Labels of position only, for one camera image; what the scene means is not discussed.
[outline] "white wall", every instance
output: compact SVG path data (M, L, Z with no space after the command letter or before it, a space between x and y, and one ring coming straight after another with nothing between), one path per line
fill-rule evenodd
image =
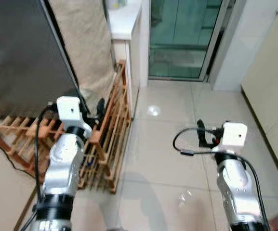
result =
M247 0L213 90L240 91L278 8L278 0Z
M149 49L149 24L150 0L142 0L142 13L140 25L140 86L146 87L148 81L148 49Z

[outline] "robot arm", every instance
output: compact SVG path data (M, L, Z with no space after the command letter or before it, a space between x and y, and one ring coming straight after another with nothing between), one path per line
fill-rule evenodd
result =
M57 101L60 120L66 133L50 150L50 165L43 184L43 197L36 205L32 231L70 231L71 212L83 161L84 140L92 128L82 119L77 97L61 97Z
M223 137L212 151L239 154L247 134L241 123L224 123ZM252 179L245 166L232 155L215 154L217 185L232 231L264 231L260 205L252 190Z

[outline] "beige cloth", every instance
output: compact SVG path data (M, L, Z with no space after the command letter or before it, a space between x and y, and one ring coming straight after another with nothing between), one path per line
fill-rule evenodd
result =
M111 35L101 0L49 0L91 114L107 102L114 76Z

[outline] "wire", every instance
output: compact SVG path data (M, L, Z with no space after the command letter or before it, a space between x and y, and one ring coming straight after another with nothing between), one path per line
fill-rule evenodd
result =
M205 128L185 128L185 129L181 130L180 132L178 132L178 133L176 134L176 136L174 137L173 142L172 142L173 148L174 148L175 150L177 150L177 151L180 152L181 149L177 148L176 145L175 145L177 138L178 138L182 133L184 133L184 132L186 132L186 131L194 131L194 130L196 130L196 131L205 131L205 132L208 132L208 133L210 133L210 134L213 133L213 130L209 130L209 129L205 129Z
M40 128L40 123L42 121L43 115L46 113L47 110L50 108L47 106L44 108L37 121L37 126L36 126L36 135L35 135L35 152L34 152L34 169L35 169L35 182L36 182L36 190L37 190L37 204L41 202L41 191L40 191L40 180L39 180L39 164L38 164L38 142L39 142L39 128Z
M42 121L42 118L44 116L44 114L46 113L46 111L48 110L54 110L54 107L56 106L56 104L51 104L48 105L47 107L45 107L39 117L38 117L38 121L37 121L37 126L36 126L36 134L35 134L35 152L34 152L34 168L35 168L35 182L36 182L36 191L37 191L37 203L36 203L36 207L37 205L39 205L42 201L42 195L41 195L41 191L40 191L40 180L39 180L39 164L38 164L38 142L39 142L39 128L40 128L40 123ZM25 225L23 226L23 228L21 229L21 231L25 231L27 229L27 227L30 225L30 223L32 222L32 220L35 218L35 216L37 215L37 209L33 212L33 214L30 216L30 218L27 220L27 222L25 223Z
M35 210L33 214L29 217L25 225L22 227L21 231L24 231L28 228L28 226L30 225L30 223L32 222L32 220L35 218L36 215L37 215L37 210Z
M12 167L13 167L15 170L20 171L20 172L24 172L25 174L27 174L27 175L29 175L30 177L34 178L33 175L31 175L30 173L26 172L25 170L17 168L17 167L14 165L13 161L10 159L10 157L7 155L7 153L5 152L5 150L4 150L2 147L0 147L0 149L3 151L3 153L4 153L4 155L6 156L7 160L11 163Z
M192 151L192 150L181 150L179 148L176 147L175 143L177 138L184 132L188 131L188 130L203 130L203 128L185 128L183 130L181 130L173 139L173 147L174 149L178 150L179 152L184 152L184 154L186 155L190 155L193 156L195 154L226 154L229 155L230 157L233 158L238 158L241 161L244 161L250 168L250 170L252 171L252 174L254 176L254 181L255 181L255 185L256 185L256 189L257 189L257 194L258 194L258 199L259 199L259 204L260 204L260 209L262 212L262 217L263 217L263 221L264 221L264 225L267 228L268 231L270 231L270 227L268 224L268 219L266 216L266 212L265 212L265 207L264 207L264 203L263 203L263 198L262 198L262 194L261 194L261 187L260 187L260 182L259 182L259 178L258 175L254 169L254 167L252 166L252 164L249 162L249 160L247 160L245 157L238 155L238 154L231 154L231 153L227 153L227 152L213 152L213 151L209 151L209 152L196 152L196 151Z

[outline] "glass door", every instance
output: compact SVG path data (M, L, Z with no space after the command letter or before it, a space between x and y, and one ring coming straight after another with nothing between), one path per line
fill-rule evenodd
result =
M229 0L152 0L149 78L203 81Z

